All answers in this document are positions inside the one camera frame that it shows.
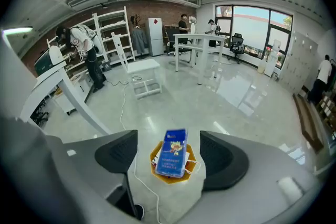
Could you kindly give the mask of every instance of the brick wall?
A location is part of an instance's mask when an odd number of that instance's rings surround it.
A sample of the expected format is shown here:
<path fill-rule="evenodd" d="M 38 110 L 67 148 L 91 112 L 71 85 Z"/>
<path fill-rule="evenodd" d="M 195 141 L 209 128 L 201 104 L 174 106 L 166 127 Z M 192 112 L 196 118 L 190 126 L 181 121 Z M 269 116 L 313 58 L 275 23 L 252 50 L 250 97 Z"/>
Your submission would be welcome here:
<path fill-rule="evenodd" d="M 71 17 L 70 19 L 64 21 L 62 25 L 71 27 L 78 24 L 84 20 L 92 18 L 92 13 L 97 13 L 98 15 L 113 12 L 116 10 L 121 10 L 126 7 L 128 15 L 128 23 L 130 27 L 130 32 L 132 31 L 132 23 L 130 22 L 130 17 L 132 15 L 138 14 L 141 16 L 140 26 L 144 28 L 144 24 L 147 18 L 158 17 L 162 19 L 162 25 L 177 25 L 181 19 L 181 14 L 186 13 L 187 16 L 196 17 L 196 9 L 183 6 L 180 4 L 174 4 L 162 1 L 128 1 L 115 3 L 107 8 L 102 7 L 92 8 L 86 10 L 85 12 L 78 13 Z M 50 30 L 47 34 L 42 36 L 39 41 L 37 41 L 22 57 L 22 62 L 26 67 L 35 75 L 34 63 L 38 59 L 40 52 L 48 49 L 47 39 L 52 39 L 55 36 L 56 28 Z"/>

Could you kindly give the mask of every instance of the gray floor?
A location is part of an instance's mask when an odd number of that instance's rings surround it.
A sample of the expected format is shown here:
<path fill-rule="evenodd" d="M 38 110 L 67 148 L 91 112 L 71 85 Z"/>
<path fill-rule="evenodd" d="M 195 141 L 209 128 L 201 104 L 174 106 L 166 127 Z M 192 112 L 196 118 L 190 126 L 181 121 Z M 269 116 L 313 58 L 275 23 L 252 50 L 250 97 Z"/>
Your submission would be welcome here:
<path fill-rule="evenodd" d="M 197 65 L 190 68 L 180 64 L 175 72 L 172 56 L 154 59 L 161 65 L 160 78 L 164 82 L 163 92 L 137 100 L 131 86 L 106 86 L 90 96 L 87 105 L 112 132 L 122 131 L 119 121 L 123 96 L 122 122 L 125 128 L 137 129 L 139 153 L 137 176 L 160 196 L 160 220 L 173 223 L 197 202 L 201 195 L 205 168 L 194 173 L 184 183 L 174 187 L 160 182 L 150 172 L 149 154 L 162 140 L 167 129 L 186 128 L 188 144 L 199 155 L 200 130 L 209 130 L 242 137 L 248 140 L 279 147 L 305 164 L 300 122 L 291 93 L 266 75 L 258 74 L 249 65 L 237 65 L 222 58 L 219 76 L 214 79 L 213 60 L 208 56 L 205 83 L 197 85 Z M 121 66 L 106 73 L 113 83 L 125 81 Z M 56 105 L 49 104 L 50 117 L 44 130 L 58 136 L 64 143 L 91 139 L 100 134 L 79 113 L 70 116 Z M 134 162 L 129 170 L 129 181 L 135 202 L 146 209 L 145 222 L 156 223 L 156 197 L 132 175 Z"/>

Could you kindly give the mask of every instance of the refrigerator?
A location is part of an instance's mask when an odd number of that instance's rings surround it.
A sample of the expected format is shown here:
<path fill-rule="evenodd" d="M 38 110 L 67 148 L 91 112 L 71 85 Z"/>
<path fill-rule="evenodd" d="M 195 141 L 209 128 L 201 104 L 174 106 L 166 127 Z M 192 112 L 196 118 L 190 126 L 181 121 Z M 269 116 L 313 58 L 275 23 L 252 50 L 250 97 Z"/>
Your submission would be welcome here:
<path fill-rule="evenodd" d="M 148 18 L 146 21 L 148 49 L 151 56 L 163 54 L 163 37 L 161 18 Z"/>

